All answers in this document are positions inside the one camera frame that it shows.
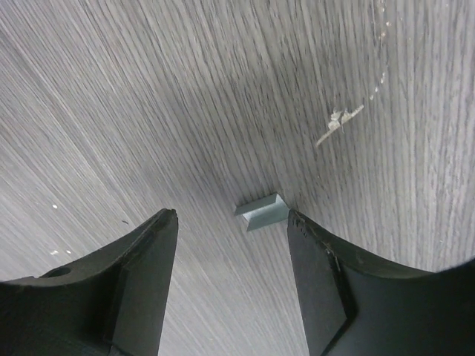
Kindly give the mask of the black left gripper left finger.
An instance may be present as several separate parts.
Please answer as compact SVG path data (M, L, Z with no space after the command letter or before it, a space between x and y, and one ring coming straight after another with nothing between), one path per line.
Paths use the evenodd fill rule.
M163 209L40 277L1 284L3 355L156 355L178 218Z

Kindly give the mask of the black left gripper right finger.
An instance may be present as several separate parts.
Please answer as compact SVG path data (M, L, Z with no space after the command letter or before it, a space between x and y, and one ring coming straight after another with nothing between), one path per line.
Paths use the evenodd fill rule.
M287 236L311 355L472 355L474 262L439 272L386 260L299 211Z

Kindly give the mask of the silver staple strip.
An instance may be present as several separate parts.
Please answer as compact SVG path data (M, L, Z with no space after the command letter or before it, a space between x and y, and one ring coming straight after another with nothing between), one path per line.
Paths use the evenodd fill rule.
M259 200L254 200L235 209L236 217L243 217L247 221L247 231L287 221L289 206L283 198L274 193Z

